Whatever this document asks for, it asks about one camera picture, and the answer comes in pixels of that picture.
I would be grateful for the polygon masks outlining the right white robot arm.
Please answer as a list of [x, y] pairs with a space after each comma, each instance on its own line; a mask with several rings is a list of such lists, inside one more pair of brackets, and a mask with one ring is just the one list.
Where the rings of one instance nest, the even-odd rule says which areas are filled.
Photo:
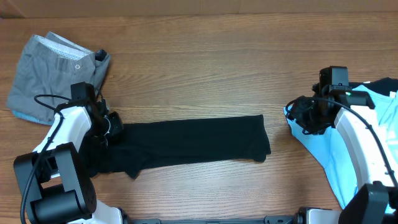
[[321, 97], [300, 96], [287, 103], [286, 118], [296, 119], [305, 134], [329, 126], [341, 135], [353, 163], [358, 193], [342, 211], [301, 208], [295, 223], [397, 223], [394, 158], [386, 150], [368, 93], [332, 90]]

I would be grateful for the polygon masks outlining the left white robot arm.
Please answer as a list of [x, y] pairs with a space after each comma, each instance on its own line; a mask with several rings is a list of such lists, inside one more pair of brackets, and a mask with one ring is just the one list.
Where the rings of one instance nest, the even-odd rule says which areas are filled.
[[85, 137], [107, 140], [119, 130], [104, 100], [69, 100], [55, 108], [55, 122], [31, 152], [16, 157], [14, 172], [21, 191], [22, 223], [130, 223], [121, 208], [96, 198], [79, 157]]

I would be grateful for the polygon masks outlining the black t-shirt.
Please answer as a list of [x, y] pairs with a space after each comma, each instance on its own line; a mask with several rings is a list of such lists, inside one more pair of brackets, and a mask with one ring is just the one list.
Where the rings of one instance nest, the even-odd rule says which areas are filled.
[[156, 167], [249, 159], [271, 153], [263, 115], [125, 124], [115, 141], [84, 138], [79, 155], [91, 177]]

